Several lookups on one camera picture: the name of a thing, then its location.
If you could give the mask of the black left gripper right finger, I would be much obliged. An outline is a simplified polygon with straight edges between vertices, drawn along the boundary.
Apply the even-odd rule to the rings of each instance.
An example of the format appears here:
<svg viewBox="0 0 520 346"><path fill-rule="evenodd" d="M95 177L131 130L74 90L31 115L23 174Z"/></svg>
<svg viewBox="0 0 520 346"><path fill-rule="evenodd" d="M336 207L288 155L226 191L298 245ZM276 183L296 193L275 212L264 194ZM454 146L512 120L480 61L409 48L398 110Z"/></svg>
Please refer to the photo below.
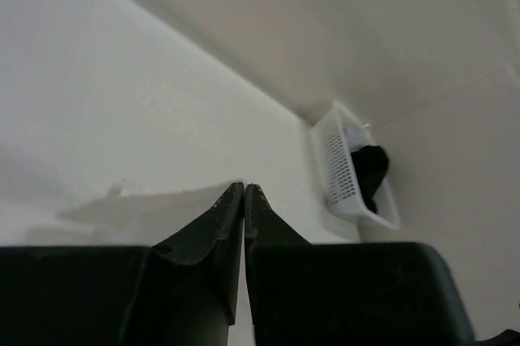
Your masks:
<svg viewBox="0 0 520 346"><path fill-rule="evenodd" d="M444 259L414 242L312 244L245 192L245 271L258 345L472 345Z"/></svg>

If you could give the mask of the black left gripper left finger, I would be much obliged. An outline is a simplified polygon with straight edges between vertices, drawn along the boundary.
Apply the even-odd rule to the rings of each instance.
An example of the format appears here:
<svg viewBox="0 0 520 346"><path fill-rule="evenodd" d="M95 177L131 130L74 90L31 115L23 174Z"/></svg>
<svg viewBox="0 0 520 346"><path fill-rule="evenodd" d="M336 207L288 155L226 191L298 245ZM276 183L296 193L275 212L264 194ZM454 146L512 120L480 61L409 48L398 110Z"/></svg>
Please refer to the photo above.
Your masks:
<svg viewBox="0 0 520 346"><path fill-rule="evenodd" d="M225 345L244 185L157 244L4 246L4 345Z"/></svg>

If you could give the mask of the white tank top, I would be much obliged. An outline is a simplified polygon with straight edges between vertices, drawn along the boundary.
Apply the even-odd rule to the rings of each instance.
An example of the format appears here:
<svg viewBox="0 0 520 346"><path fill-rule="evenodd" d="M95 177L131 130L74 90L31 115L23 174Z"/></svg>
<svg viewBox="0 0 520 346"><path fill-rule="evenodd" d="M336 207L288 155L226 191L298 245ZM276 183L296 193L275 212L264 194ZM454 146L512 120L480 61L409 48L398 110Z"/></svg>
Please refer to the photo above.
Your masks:
<svg viewBox="0 0 520 346"><path fill-rule="evenodd" d="M88 231L94 244L153 245L211 209L233 180L179 192L115 185L99 197L58 213Z"/></svg>

